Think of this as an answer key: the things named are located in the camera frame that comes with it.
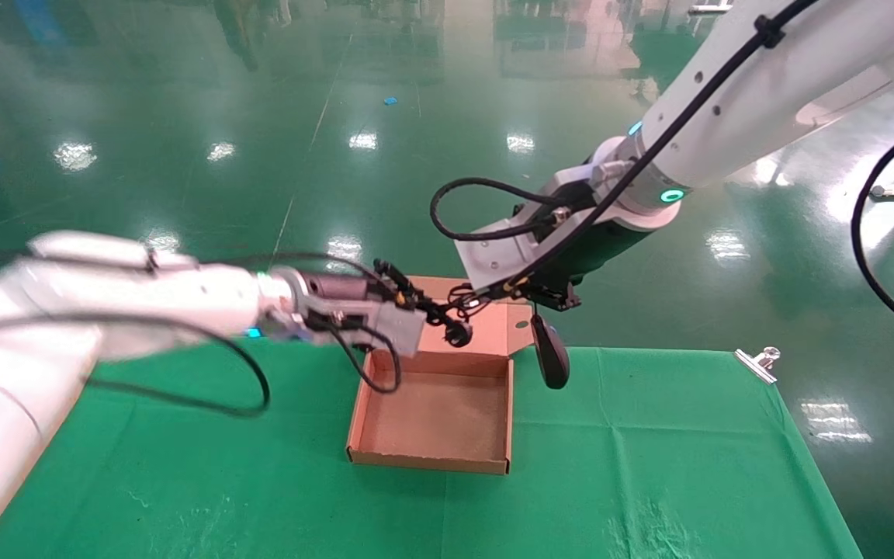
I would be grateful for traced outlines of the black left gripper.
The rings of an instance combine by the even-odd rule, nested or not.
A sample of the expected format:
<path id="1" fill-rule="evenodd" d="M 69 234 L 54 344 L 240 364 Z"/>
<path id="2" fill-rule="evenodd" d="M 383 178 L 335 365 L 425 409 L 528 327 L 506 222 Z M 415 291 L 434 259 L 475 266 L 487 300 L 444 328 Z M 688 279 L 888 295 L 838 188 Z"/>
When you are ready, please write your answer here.
<path id="1" fill-rule="evenodd" d="M 401 308 L 418 308 L 427 325 L 452 327 L 456 318 L 451 304 L 423 304 L 425 294 L 386 259 L 376 259 L 375 272 L 352 276 L 340 273 L 303 273 L 309 293 L 322 300 L 393 302 Z"/>

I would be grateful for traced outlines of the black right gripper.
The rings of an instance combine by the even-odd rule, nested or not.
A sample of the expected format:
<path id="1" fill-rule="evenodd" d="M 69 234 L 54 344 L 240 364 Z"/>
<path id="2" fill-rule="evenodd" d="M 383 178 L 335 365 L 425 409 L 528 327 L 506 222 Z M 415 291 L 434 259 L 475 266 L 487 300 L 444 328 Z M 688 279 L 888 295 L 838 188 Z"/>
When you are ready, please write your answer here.
<path id="1" fill-rule="evenodd" d="M 586 275 L 648 236 L 648 232 L 634 231 L 613 220 L 592 225 L 533 273 L 528 281 L 528 299 L 535 305 L 559 312 L 579 307 L 581 300 L 574 287 L 581 284 Z"/>

